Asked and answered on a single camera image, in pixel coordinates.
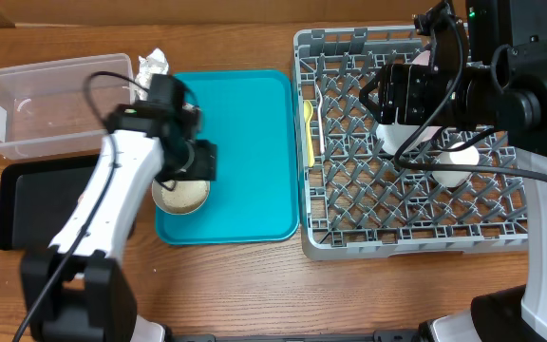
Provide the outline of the white cup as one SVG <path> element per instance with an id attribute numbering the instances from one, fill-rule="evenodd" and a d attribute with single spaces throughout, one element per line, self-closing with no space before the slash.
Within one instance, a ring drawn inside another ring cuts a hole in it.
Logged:
<path id="1" fill-rule="evenodd" d="M 466 164 L 477 165 L 480 160 L 480 153 L 474 146 L 469 146 L 462 151 L 443 152 L 437 158 L 437 163 L 450 164 L 453 166 Z M 433 171 L 433 179 L 444 187 L 455 188 L 462 185 L 471 177 L 470 172 L 463 171 Z"/>

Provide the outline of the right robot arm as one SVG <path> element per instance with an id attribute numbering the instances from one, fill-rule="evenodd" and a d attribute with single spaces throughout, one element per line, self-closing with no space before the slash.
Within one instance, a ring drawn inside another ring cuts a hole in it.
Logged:
<path id="1" fill-rule="evenodd" d="M 427 321 L 419 341 L 547 341 L 547 1 L 442 1 L 414 17 L 430 40 L 424 66 L 383 66 L 360 92 L 381 124 L 503 131 L 517 152 L 528 219 L 524 285 L 475 297 Z"/>

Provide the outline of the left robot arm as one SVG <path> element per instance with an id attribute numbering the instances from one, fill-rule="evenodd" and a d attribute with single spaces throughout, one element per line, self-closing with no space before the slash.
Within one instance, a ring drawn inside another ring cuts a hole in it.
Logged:
<path id="1" fill-rule="evenodd" d="M 170 341 L 171 329 L 141 317 L 121 264 L 125 244 L 152 182 L 212 181 L 217 147 L 197 139 L 198 101 L 178 78 L 156 74 L 146 97 L 102 116 L 106 135 L 82 200 L 43 252 L 27 252 L 20 274 L 27 313 L 14 337 L 36 341 Z"/>

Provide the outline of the grey round plate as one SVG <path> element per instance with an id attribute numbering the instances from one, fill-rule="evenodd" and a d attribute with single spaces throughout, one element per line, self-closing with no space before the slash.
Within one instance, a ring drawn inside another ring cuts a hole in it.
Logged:
<path id="1" fill-rule="evenodd" d="M 402 124 L 382 124 L 379 123 L 376 128 L 378 140 L 382 140 L 382 149 L 389 155 L 394 155 L 401 145 L 419 128 L 418 125 Z M 432 139 L 434 134 L 440 129 L 439 126 L 430 126 L 426 128 L 421 135 L 411 143 L 406 152 L 414 150 L 419 144 Z"/>

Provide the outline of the grey bowl of rice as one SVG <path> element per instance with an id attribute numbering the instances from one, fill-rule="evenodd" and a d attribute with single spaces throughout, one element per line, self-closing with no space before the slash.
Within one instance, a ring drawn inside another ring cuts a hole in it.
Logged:
<path id="1" fill-rule="evenodd" d="M 152 198 L 165 213 L 187 215 L 197 211 L 207 200 L 210 182 L 207 180 L 167 181 L 162 187 L 152 182 Z"/>

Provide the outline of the white round plate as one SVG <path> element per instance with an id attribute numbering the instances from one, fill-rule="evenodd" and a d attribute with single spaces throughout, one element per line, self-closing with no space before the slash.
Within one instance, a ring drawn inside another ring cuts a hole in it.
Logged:
<path id="1" fill-rule="evenodd" d="M 430 59 L 430 51 L 425 50 L 425 51 L 421 52 L 419 55 L 417 55 L 413 59 L 411 64 L 414 65 L 414 66 L 428 67 L 429 66 L 429 59 Z"/>

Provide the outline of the white plastic fork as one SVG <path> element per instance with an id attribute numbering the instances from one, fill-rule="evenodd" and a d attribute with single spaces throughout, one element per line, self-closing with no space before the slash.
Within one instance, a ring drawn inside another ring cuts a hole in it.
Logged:
<path id="1" fill-rule="evenodd" d="M 320 150 L 320 155 L 324 156 L 326 152 L 326 146 L 325 146 L 325 136 L 324 136 L 324 124 L 323 124 L 323 118 L 322 118 L 323 97 L 322 97 L 322 92 L 320 90 L 320 87 L 317 83 L 315 84 L 314 88 L 315 88 L 315 95 L 316 95 L 316 101 L 317 101 L 316 114 L 317 114 L 317 121 L 318 121 L 319 150 Z"/>

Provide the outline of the yellow plastic spoon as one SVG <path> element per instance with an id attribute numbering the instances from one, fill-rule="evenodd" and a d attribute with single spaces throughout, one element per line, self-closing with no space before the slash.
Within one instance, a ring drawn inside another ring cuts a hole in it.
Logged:
<path id="1" fill-rule="evenodd" d="M 313 151 L 312 144 L 312 135 L 311 135 L 311 118 L 313 115 L 313 107 L 309 100 L 303 101 L 303 116 L 306 129 L 306 143 L 307 143 L 307 155 L 308 155 L 308 167 L 314 167 L 315 156 Z"/>

